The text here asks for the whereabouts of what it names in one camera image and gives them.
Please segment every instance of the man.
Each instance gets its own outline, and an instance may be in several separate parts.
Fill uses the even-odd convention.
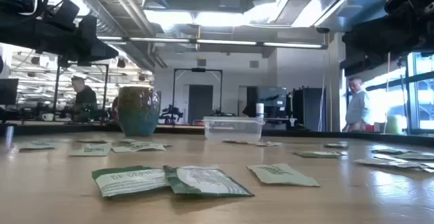
[[[363,88],[363,82],[358,77],[349,79],[349,87],[353,99],[348,105],[347,116],[345,117],[347,125],[342,131],[363,132],[366,124],[373,124],[369,94]]]
[[[96,109],[96,94],[89,86],[84,84],[84,79],[82,77],[74,76],[71,81],[74,91],[77,93],[73,108],[74,112],[79,114],[78,118],[81,121],[86,117],[86,114],[84,113],[86,109]]]

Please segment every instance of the computer monitor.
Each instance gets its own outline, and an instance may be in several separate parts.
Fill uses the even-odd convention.
[[[18,79],[0,79],[0,105],[16,104]]]

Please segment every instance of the wooden table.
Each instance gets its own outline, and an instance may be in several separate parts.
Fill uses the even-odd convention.
[[[67,157],[75,141],[96,133],[17,137],[16,143],[56,142],[57,149],[18,153],[1,149],[0,223],[434,223],[433,174],[359,166],[383,143],[319,138],[266,138],[283,147],[261,148],[205,141],[203,136],[158,134],[167,151],[113,153],[107,157]],[[98,133],[123,138],[120,133]],[[348,157],[308,159],[293,151],[321,150],[324,143],[348,142]],[[420,147],[398,147],[429,151]],[[267,186],[247,164],[288,163],[315,178],[321,187]],[[104,201],[91,171],[124,166],[218,164],[256,194],[252,198],[192,200],[159,193]]]

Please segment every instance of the plastic container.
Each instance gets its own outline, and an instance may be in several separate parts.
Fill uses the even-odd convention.
[[[204,117],[205,136],[212,140],[259,141],[263,118]]]

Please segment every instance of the gray door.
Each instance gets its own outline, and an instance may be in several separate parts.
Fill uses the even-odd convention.
[[[203,117],[212,113],[212,86],[190,85],[189,90],[189,124],[194,120],[203,120]]]

